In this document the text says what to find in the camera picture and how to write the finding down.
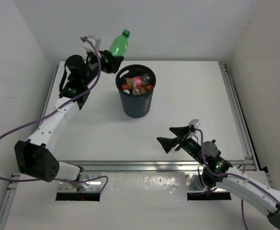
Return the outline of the orange bottle barcode label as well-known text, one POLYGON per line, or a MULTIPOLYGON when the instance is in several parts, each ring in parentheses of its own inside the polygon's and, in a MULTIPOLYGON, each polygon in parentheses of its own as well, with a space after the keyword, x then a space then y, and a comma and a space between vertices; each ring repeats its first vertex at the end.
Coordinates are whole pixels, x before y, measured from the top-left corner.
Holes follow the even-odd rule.
POLYGON ((142 87, 137 87, 135 89, 132 90, 132 95, 141 95, 146 93, 145 89, 142 87))

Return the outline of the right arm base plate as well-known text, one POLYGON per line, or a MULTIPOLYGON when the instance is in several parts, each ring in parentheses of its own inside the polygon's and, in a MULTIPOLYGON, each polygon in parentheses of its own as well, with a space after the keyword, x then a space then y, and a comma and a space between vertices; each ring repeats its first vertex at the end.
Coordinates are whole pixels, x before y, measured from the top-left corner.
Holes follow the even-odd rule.
POLYGON ((198 172, 185 173, 188 201, 221 201, 231 200, 231 194, 217 187, 207 188, 201 183, 198 172))

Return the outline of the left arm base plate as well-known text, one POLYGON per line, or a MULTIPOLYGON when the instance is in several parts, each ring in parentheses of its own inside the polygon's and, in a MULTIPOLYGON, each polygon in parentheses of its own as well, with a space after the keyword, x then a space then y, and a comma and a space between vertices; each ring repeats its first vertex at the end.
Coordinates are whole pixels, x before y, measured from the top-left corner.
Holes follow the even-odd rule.
POLYGON ((99 177, 100 175, 85 174, 80 180, 85 183, 70 184, 60 181, 57 187, 56 201, 94 201, 99 202, 101 196, 101 179, 87 182, 87 180, 99 177))

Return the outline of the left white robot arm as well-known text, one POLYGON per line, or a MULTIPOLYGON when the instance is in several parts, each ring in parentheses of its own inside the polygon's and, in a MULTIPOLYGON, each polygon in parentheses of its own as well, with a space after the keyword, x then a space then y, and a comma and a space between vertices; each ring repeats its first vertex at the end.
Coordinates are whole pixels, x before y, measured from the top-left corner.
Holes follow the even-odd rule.
POLYGON ((64 65, 59 96, 53 111, 38 129, 14 147, 19 172, 35 179, 79 181, 82 168, 58 161, 52 154, 56 141, 71 118, 79 112, 89 96, 89 85, 95 86, 101 72, 116 73, 123 56, 104 50, 99 55, 89 52, 86 59, 72 55, 64 65))

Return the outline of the clear bottle red label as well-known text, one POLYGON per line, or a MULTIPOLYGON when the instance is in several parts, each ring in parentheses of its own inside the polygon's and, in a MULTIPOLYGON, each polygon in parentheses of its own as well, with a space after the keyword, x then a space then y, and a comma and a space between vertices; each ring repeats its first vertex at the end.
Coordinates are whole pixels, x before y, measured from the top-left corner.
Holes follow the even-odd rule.
POLYGON ((151 89, 153 89, 153 85, 148 85, 148 86, 146 87, 146 91, 150 91, 151 89))
POLYGON ((151 84, 153 82, 152 77, 147 74, 141 76, 135 76, 131 78, 131 83, 133 84, 134 89, 137 87, 143 87, 151 84))

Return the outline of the green plastic bottle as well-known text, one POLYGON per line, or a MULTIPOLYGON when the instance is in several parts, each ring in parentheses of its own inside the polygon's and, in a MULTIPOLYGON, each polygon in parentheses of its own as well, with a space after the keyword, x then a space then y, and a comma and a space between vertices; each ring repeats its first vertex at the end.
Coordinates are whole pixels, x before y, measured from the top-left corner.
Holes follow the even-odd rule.
POLYGON ((124 56, 128 49, 129 36, 130 31, 126 29, 123 30, 122 34, 116 37, 110 45, 109 52, 115 57, 124 56))

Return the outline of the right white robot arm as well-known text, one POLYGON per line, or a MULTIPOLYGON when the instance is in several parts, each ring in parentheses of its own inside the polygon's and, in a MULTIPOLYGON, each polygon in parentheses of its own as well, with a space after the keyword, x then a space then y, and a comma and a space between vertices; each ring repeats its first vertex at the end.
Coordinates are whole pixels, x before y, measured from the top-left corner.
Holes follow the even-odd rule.
POLYGON ((199 164, 203 165, 201 180, 208 188, 224 189, 267 217, 269 223, 280 230, 280 191, 265 186, 247 176, 229 161, 221 157, 221 152, 215 140, 198 143, 193 140, 196 132, 203 132, 193 125, 185 127, 171 127, 175 138, 157 137, 166 153, 172 149, 183 149, 199 164))

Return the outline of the orange bottle brown cap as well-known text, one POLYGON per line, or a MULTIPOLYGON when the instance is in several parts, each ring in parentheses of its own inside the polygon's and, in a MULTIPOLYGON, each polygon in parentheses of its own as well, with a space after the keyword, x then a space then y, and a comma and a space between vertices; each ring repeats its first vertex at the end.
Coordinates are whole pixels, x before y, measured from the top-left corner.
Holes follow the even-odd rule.
POLYGON ((133 84, 131 83, 131 78, 125 78, 123 80, 123 84, 121 86, 122 90, 132 90, 134 87, 133 87, 133 84))

